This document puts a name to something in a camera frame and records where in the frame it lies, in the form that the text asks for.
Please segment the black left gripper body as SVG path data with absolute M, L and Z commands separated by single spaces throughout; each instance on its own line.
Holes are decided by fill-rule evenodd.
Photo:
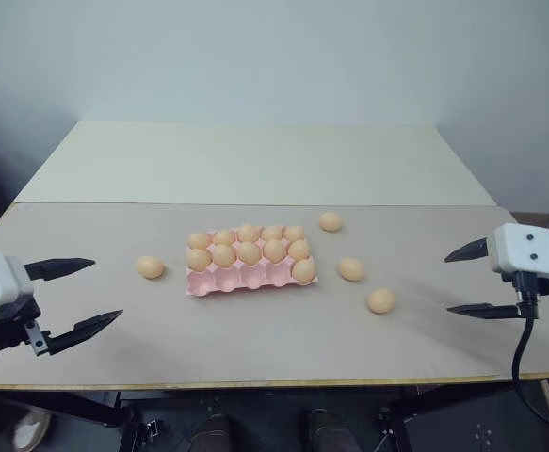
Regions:
M 40 329 L 40 307 L 33 296 L 0 307 L 0 351 L 20 344 L 32 346 L 37 355 L 49 351 L 48 333 Z

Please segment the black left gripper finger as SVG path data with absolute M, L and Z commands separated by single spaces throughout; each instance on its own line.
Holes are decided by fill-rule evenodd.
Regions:
M 94 260 L 86 258 L 55 258 L 24 265 L 31 281 L 51 281 L 71 275 L 95 264 Z
M 81 322 L 77 322 L 73 325 L 73 329 L 66 333 L 60 334 L 57 337 L 51 338 L 47 333 L 44 334 L 46 345 L 48 346 L 48 353 L 55 355 L 68 348 L 77 346 L 88 339 L 92 338 L 100 331 L 110 325 L 115 319 L 117 319 L 123 310 L 113 311 L 96 315 Z

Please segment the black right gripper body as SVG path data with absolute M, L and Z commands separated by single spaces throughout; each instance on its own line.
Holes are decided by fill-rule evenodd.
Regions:
M 504 283 L 512 284 L 520 302 L 534 302 L 539 296 L 549 295 L 549 279 L 539 277 L 535 273 L 526 271 L 502 273 L 501 279 Z

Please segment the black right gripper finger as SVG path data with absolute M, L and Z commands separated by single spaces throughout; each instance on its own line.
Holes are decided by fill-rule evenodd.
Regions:
M 480 238 L 478 240 L 467 243 L 466 245 L 451 251 L 445 258 L 445 263 L 461 262 L 476 260 L 488 256 L 487 239 Z
M 450 307 L 447 311 L 481 319 L 525 318 L 518 305 L 495 306 L 490 303 L 476 303 Z

